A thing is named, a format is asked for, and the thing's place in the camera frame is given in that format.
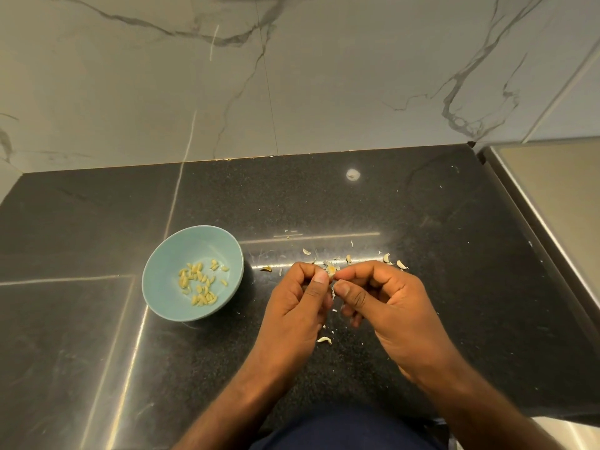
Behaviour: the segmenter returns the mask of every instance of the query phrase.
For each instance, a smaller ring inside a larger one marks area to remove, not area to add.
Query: person's right hand
[[[433,309],[420,279],[371,260],[334,275],[341,312],[358,327],[364,316],[387,354],[417,384],[428,383],[461,356]]]

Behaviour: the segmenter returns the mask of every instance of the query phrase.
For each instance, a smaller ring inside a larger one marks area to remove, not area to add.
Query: bowl rim
[[[221,303],[216,304],[216,306],[214,306],[213,309],[210,310],[207,314],[204,314],[203,316],[200,316],[200,317],[186,318],[186,319],[174,319],[174,318],[170,318],[170,317],[167,317],[167,316],[163,316],[160,312],[158,312],[157,310],[155,310],[152,307],[152,305],[148,302],[148,299],[146,299],[146,292],[144,290],[144,277],[146,276],[146,269],[148,268],[148,263],[150,262],[150,260],[152,259],[152,257],[156,253],[156,251],[158,251],[158,249],[163,245],[163,243],[166,243],[167,240],[169,240],[171,237],[174,237],[174,236],[176,236],[177,234],[179,234],[181,232],[185,232],[186,230],[191,230],[191,229],[194,229],[196,227],[211,227],[211,228],[216,228],[216,229],[221,230],[222,232],[225,232],[227,235],[229,235],[235,241],[235,244],[237,245],[237,249],[239,249],[239,256],[242,259],[242,271],[240,273],[239,279],[237,280],[237,284],[233,288],[233,291],[231,292],[231,294],[229,295],[229,297],[225,301],[222,301]],[[193,322],[195,320],[200,320],[202,318],[207,318],[208,316],[214,314],[215,312],[217,312],[218,310],[220,310],[221,308],[223,308],[223,306],[225,306],[229,302],[229,300],[231,300],[231,298],[233,298],[233,296],[235,295],[235,293],[238,291],[239,285],[242,283],[242,278],[244,277],[244,270],[245,270],[245,261],[244,261],[244,253],[242,252],[242,246],[240,246],[240,244],[238,242],[238,239],[236,239],[236,237],[234,237],[228,230],[223,229],[223,227],[212,226],[210,224],[198,224],[197,226],[184,227],[183,229],[178,230],[175,233],[172,233],[166,239],[164,239],[163,241],[161,241],[158,244],[158,246],[156,248],[154,248],[154,251],[148,257],[148,260],[146,260],[146,265],[144,265],[144,270],[142,272],[142,296],[144,297],[144,301],[146,302],[146,306],[148,308],[150,308],[154,312],[154,314],[156,314],[157,316],[160,316],[161,318],[169,320],[171,322]]]

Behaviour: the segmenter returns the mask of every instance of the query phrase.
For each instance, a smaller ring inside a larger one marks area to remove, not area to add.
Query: person's right arm
[[[562,450],[459,354],[416,276],[382,262],[337,272],[342,313],[368,319],[401,372],[424,391],[466,450]]]

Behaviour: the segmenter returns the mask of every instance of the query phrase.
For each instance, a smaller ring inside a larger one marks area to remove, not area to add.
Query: person
[[[369,261],[351,264],[333,279],[343,315],[355,328],[363,318],[371,323],[389,357],[430,399],[464,449],[563,448],[462,358],[416,276]],[[290,268],[273,290],[242,367],[173,450],[443,448],[399,420],[359,409],[307,416],[251,444],[315,348],[333,306],[330,283],[319,266]]]

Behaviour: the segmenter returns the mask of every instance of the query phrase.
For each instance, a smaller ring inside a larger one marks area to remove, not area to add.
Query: black granite countertop
[[[32,392],[3,402],[5,442],[172,445],[243,362],[279,270],[306,260],[303,248],[319,260],[391,253],[423,280],[461,353],[527,414],[600,412],[594,348],[467,146],[191,162],[177,187],[179,170],[27,174],[0,206],[0,331],[14,341],[1,352],[17,360],[2,380]],[[139,277],[166,229],[197,224],[236,236],[244,279],[215,315],[168,322],[147,310]],[[75,306],[82,294],[96,312]],[[37,298],[43,317],[28,311]],[[436,417],[368,324],[332,312],[325,332],[333,345],[315,349],[265,426],[325,401]],[[68,395],[61,376],[77,378]],[[77,418],[48,418],[52,395]]]

